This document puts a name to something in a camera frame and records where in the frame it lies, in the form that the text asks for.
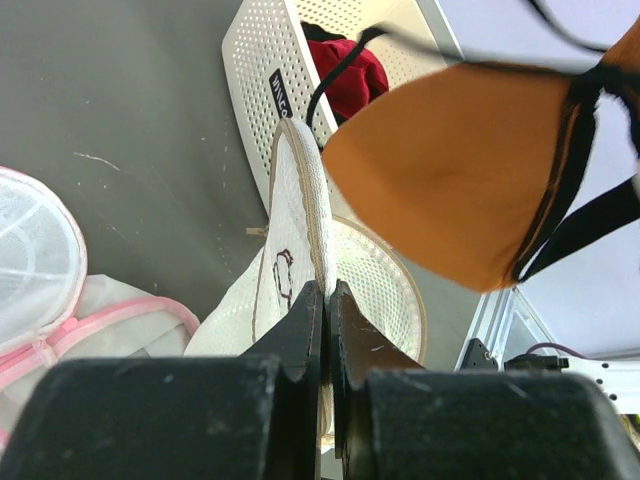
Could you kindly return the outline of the red bra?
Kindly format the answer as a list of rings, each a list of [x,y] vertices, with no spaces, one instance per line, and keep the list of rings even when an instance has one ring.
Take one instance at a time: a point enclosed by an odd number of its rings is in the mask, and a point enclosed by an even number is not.
[[[365,48],[381,35],[378,30],[366,29],[356,42],[316,24],[302,22],[301,26],[321,80],[307,107],[305,121],[309,127],[323,95],[340,126],[389,90],[381,62]]]

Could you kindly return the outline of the orange and black bra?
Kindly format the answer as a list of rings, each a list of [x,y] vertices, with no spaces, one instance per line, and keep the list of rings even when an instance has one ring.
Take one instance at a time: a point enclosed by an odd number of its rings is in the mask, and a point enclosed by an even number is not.
[[[426,269],[488,292],[526,281],[639,217],[631,177],[578,209],[602,94],[639,138],[639,29],[600,59],[540,66],[461,55],[382,95],[322,159],[357,217]]]

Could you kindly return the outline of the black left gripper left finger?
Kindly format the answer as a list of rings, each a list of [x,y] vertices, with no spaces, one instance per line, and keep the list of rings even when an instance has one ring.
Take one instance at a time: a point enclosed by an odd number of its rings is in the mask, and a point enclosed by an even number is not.
[[[5,479],[316,479],[323,296],[238,357],[82,359],[37,384]]]

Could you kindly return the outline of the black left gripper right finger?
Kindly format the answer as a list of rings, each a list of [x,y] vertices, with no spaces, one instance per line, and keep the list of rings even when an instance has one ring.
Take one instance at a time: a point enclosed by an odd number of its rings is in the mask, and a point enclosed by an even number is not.
[[[424,369],[339,282],[327,312],[335,454],[347,479],[635,479],[596,384],[551,371]]]

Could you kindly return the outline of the white mesh laundry bag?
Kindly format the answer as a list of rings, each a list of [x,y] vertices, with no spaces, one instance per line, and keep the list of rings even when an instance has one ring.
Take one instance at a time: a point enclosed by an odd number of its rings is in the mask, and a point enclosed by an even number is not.
[[[339,281],[364,316],[416,362],[425,357],[424,304],[400,258],[366,227],[333,214],[319,148],[298,119],[279,121],[272,143],[265,243],[186,347],[188,356],[239,356],[314,281],[324,297]]]

